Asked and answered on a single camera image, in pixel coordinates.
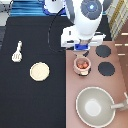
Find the white robot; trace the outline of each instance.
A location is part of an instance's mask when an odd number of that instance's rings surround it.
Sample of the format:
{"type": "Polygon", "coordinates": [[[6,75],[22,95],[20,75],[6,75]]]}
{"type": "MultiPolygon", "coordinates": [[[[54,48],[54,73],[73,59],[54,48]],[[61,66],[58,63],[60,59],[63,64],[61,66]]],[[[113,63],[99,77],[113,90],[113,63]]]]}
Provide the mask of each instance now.
{"type": "Polygon", "coordinates": [[[75,51],[89,50],[102,44],[106,35],[96,32],[102,13],[112,0],[45,0],[45,8],[57,13],[65,7],[68,19],[74,24],[63,29],[61,47],[74,47],[75,51]]]}

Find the pink surface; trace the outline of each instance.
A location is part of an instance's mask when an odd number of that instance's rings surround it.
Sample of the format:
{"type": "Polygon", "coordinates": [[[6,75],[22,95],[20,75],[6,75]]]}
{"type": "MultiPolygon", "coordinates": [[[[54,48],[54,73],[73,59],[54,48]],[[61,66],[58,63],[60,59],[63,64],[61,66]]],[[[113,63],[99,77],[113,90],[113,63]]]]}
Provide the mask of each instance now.
{"type": "MultiPolygon", "coordinates": [[[[112,41],[105,41],[112,54],[107,58],[101,58],[96,55],[96,47],[91,47],[87,56],[92,63],[91,72],[88,76],[78,76],[73,70],[73,62],[76,55],[70,50],[66,51],[66,128],[90,128],[81,121],[76,112],[76,98],[80,91],[86,87],[97,86],[103,88],[114,99],[115,103],[122,102],[125,99],[124,92],[126,87],[119,64],[117,50],[112,41]],[[98,71],[100,62],[111,62],[115,67],[115,74],[110,77],[102,76],[98,71]]],[[[128,128],[128,111],[117,111],[113,122],[106,128],[128,128]]]]}

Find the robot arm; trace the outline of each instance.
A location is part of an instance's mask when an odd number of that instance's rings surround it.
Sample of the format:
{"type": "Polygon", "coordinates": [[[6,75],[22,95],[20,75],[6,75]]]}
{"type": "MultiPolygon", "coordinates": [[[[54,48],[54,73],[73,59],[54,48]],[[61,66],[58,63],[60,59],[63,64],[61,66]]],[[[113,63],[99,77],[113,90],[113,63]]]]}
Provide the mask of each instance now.
{"type": "Polygon", "coordinates": [[[61,46],[101,45],[105,35],[96,33],[96,30],[101,22],[103,11],[108,9],[111,2],[112,0],[65,0],[67,17],[74,25],[64,28],[61,46]]]}

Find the tan plate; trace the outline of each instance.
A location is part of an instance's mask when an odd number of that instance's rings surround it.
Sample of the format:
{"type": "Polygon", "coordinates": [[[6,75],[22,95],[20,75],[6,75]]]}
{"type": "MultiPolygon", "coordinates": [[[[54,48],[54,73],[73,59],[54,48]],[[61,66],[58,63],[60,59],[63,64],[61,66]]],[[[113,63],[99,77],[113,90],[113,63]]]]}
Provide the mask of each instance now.
{"type": "Polygon", "coordinates": [[[35,81],[43,81],[49,76],[50,70],[47,64],[39,62],[30,69],[30,76],[35,81]]]}

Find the bowl rim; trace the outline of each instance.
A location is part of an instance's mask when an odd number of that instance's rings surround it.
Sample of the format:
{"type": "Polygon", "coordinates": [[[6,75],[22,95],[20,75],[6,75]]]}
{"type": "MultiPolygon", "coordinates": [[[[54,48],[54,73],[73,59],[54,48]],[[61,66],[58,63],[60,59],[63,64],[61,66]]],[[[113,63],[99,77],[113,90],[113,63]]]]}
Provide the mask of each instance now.
{"type": "Polygon", "coordinates": [[[74,60],[74,67],[77,69],[77,70],[79,70],[80,72],[85,72],[85,71],[87,71],[87,70],[89,70],[90,68],[91,68],[91,61],[87,58],[87,57],[84,57],[84,56],[80,56],[80,57],[77,57],[75,60],[74,60]],[[76,64],[76,62],[77,62],[77,60],[78,59],[81,59],[81,58],[84,58],[84,59],[86,59],[87,61],[88,61],[88,67],[87,68],[85,68],[85,69],[80,69],[80,68],[78,68],[77,67],[77,64],[76,64]]]}
{"type": "Polygon", "coordinates": [[[106,126],[108,126],[108,125],[113,121],[113,119],[114,119],[114,117],[115,117],[116,109],[113,110],[114,112],[113,112],[112,118],[111,118],[106,124],[100,125],[100,126],[95,126],[95,125],[89,124],[88,122],[86,122],[86,121],[81,117],[81,115],[80,115],[80,113],[79,113],[79,110],[78,110],[78,100],[79,100],[79,97],[81,96],[82,93],[84,93],[86,90],[89,90],[89,89],[99,89],[99,90],[105,92],[105,93],[109,96],[109,98],[111,99],[112,103],[114,104],[114,100],[113,100],[112,96],[111,96],[107,91],[105,91],[104,89],[102,89],[102,88],[100,88],[100,87],[87,87],[87,88],[83,89],[82,91],[80,91],[80,93],[78,94],[78,96],[77,96],[77,98],[76,98],[76,111],[77,111],[77,114],[78,114],[79,118],[80,118],[85,124],[87,124],[87,125],[90,126],[90,127],[94,127],[94,128],[106,127],[106,126]]]}

